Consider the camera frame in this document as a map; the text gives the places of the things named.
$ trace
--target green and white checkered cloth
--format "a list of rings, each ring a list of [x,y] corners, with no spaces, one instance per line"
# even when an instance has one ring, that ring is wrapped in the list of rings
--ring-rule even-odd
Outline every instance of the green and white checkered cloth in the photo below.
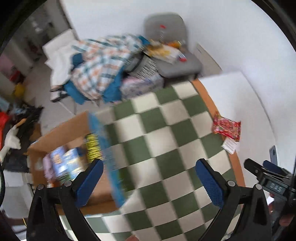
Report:
[[[235,175],[212,118],[190,82],[148,93],[97,114],[106,124],[123,183],[131,192],[110,214],[89,215],[102,241],[196,241],[215,217],[214,206],[195,173],[199,158],[226,180]],[[227,233],[238,220],[237,208]],[[76,240],[66,218],[63,225]]]

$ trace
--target gray plastic chair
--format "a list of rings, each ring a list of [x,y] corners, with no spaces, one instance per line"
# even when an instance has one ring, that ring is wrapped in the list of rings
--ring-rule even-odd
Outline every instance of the gray plastic chair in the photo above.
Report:
[[[164,42],[182,41],[188,45],[187,30],[183,19],[176,13],[161,13],[148,16],[144,20],[144,31],[147,39],[160,39],[160,25],[166,26]],[[188,50],[184,53],[186,62],[176,61],[174,64],[153,58],[158,72],[164,78],[176,78],[194,74],[202,70],[202,63]]]

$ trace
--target silver screw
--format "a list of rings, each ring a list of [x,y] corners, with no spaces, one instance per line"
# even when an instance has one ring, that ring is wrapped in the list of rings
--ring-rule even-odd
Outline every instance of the silver screw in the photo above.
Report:
[[[258,189],[258,190],[261,190],[262,189],[262,186],[260,184],[256,184],[255,187]]]
[[[38,187],[37,187],[38,190],[42,190],[43,188],[44,188],[43,184],[39,184]]]
[[[65,181],[64,186],[65,187],[70,187],[72,184],[72,181]]]
[[[231,187],[234,187],[234,186],[235,186],[235,182],[234,182],[234,181],[231,181],[231,180],[230,180],[230,181],[228,181],[227,183],[228,183],[228,185],[231,186]]]

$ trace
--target plaid shirt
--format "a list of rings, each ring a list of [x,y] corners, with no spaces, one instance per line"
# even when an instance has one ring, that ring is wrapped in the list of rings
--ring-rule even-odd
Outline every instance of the plaid shirt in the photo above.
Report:
[[[86,60],[72,72],[71,80],[88,99],[99,99],[128,59],[142,48],[131,34],[87,39],[73,46]]]

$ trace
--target red snack packet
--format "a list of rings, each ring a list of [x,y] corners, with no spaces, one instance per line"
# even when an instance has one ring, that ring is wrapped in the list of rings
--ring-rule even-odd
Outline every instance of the red snack packet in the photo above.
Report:
[[[241,122],[224,118],[217,112],[213,120],[213,132],[220,133],[235,141],[240,139]]]

